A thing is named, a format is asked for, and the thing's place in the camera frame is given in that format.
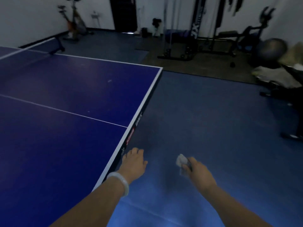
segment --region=red logo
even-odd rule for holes
[[[127,138],[127,140],[126,140],[126,145],[129,143],[129,141],[131,140],[131,136],[132,136],[132,134],[134,133],[134,128],[131,130],[131,133],[130,133],[130,135],[129,135],[129,137]]]

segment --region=ping pong table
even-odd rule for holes
[[[114,171],[162,68],[0,47],[0,226],[48,226]]]

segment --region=right arm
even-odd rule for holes
[[[217,211],[225,227],[271,226],[218,187],[206,166],[193,157],[188,160],[191,162],[192,171],[186,165],[182,165],[182,167],[187,171],[198,191]]]

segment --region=bracelet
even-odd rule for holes
[[[124,195],[123,195],[123,197],[127,196],[128,192],[129,192],[129,186],[128,186],[128,183],[125,180],[125,178],[122,175],[120,175],[118,172],[109,173],[106,179],[108,179],[109,177],[116,177],[122,182],[122,184],[124,185]]]

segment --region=black door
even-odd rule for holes
[[[116,31],[134,32],[137,30],[135,0],[110,0]]]

